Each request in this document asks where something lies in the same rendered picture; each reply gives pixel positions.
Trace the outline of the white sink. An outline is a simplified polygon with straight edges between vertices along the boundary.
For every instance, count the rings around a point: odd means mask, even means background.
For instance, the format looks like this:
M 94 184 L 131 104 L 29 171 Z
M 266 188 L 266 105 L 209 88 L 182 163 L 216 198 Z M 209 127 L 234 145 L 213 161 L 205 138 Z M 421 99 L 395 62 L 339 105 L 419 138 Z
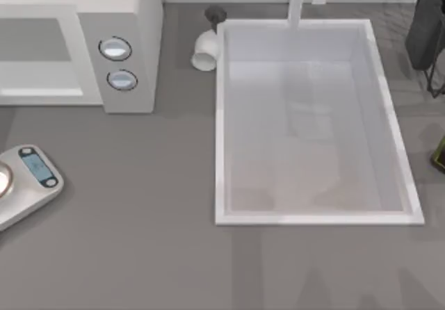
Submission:
M 218 27 L 217 225 L 423 225 L 368 19 Z

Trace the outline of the small microwave knob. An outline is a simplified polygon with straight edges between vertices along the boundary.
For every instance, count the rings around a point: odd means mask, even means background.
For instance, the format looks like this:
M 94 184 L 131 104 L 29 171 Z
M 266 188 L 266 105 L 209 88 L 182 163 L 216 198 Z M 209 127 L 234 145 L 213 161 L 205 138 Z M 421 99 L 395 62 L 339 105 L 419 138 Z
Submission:
M 112 88 L 118 91 L 130 91 L 138 85 L 138 78 L 128 70 L 109 72 L 106 81 Z

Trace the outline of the pale microwave oven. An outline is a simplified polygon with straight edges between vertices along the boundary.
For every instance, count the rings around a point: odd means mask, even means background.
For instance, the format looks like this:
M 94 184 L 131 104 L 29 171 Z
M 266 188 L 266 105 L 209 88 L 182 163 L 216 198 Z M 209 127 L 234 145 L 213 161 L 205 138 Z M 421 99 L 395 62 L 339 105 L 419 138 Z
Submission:
M 163 29 L 162 0 L 0 0 L 0 4 L 73 5 L 79 16 L 94 67 L 102 107 L 109 114 L 151 113 L 154 110 Z M 103 57 L 98 44 L 117 36 L 132 55 L 124 61 Z M 138 78 L 130 91 L 118 91 L 107 74 L 128 70 Z

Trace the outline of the microwave door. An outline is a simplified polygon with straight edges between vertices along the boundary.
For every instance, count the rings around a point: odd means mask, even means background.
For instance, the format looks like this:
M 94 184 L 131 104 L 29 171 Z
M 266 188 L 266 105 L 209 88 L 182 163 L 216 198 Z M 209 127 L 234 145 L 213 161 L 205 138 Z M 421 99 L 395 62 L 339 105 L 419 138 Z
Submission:
M 0 106 L 100 106 L 73 5 L 0 4 Z

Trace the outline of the silver kitchen scale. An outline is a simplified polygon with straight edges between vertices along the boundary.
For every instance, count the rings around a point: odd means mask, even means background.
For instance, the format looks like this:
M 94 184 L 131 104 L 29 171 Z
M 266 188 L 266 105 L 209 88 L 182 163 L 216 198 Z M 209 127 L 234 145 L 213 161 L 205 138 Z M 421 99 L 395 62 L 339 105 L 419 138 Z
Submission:
M 65 180 L 44 150 L 18 145 L 0 153 L 0 232 L 42 208 Z

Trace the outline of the large microwave knob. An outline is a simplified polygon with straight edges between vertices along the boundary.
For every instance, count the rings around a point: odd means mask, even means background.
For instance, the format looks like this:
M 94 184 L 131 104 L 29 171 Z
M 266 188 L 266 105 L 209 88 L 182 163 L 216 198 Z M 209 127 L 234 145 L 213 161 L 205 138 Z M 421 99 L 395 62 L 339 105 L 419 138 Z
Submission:
M 123 38 L 113 36 L 98 44 L 100 54 L 108 60 L 124 61 L 132 55 L 131 45 Z

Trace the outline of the white plant pot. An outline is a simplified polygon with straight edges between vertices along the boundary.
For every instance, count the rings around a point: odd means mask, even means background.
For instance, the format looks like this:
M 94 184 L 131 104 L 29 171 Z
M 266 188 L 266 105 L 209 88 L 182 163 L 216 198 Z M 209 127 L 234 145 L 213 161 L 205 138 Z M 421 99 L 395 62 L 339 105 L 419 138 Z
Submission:
M 227 11 L 222 6 L 213 4 L 205 9 L 204 16 L 210 23 L 210 29 L 196 39 L 191 64 L 201 72 L 210 72 L 217 66 L 220 55 L 218 26 L 227 19 Z

